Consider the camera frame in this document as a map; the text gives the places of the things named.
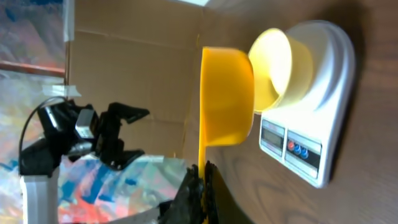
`cardboard box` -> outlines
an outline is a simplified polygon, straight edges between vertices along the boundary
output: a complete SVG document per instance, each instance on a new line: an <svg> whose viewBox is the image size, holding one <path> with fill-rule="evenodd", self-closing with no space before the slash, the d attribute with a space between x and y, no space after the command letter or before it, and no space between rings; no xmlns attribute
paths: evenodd
<svg viewBox="0 0 398 224"><path fill-rule="evenodd" d="M125 149L183 156L202 10L166 0L75 2L68 84L82 95L76 103L99 113L115 101L150 110L122 127Z"/></svg>

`white kitchen scale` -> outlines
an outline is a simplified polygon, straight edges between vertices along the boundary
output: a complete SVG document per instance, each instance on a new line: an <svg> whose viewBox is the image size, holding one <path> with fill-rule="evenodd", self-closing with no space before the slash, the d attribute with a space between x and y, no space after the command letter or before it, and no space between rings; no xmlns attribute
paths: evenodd
<svg viewBox="0 0 398 224"><path fill-rule="evenodd" d="M305 44L314 62L313 84L298 103L262 112L260 147L314 187L330 179L349 94L354 49L346 33L327 21L308 21L286 32Z"/></svg>

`wooden table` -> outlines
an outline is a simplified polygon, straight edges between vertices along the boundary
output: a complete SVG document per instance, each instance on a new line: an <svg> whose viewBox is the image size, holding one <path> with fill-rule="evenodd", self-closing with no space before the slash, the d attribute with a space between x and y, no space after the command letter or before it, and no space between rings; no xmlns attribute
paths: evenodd
<svg viewBox="0 0 398 224"><path fill-rule="evenodd" d="M349 34L358 61L327 188L314 189L260 150L259 116L242 145L208 150L241 210L254 223L398 223L398 1L213 0L208 7L200 45L247 52L270 27L324 19Z"/></svg>

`red button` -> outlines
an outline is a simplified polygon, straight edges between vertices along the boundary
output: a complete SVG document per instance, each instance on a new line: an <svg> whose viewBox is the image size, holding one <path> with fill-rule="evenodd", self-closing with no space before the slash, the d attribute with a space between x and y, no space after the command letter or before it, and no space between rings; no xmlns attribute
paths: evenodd
<svg viewBox="0 0 398 224"><path fill-rule="evenodd" d="M293 148L294 148L294 142L293 142L293 141L289 141L289 142L287 143L287 148L288 148L290 151L292 151Z"/></svg>

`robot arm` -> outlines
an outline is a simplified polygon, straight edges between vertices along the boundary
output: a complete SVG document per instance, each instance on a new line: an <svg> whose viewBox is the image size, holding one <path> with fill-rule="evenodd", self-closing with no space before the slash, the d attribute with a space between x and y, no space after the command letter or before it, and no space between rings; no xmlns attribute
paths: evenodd
<svg viewBox="0 0 398 224"><path fill-rule="evenodd" d="M148 110L111 103L97 116L91 105L76 106L73 100L50 106L38 106L22 131L19 151L19 173L24 203L24 223L58 223L58 176L62 156L75 162L93 154L113 170L123 170L144 154L143 150L123 151L119 139L121 119L131 124L149 114ZM22 150L24 132L37 111L44 138Z"/></svg>

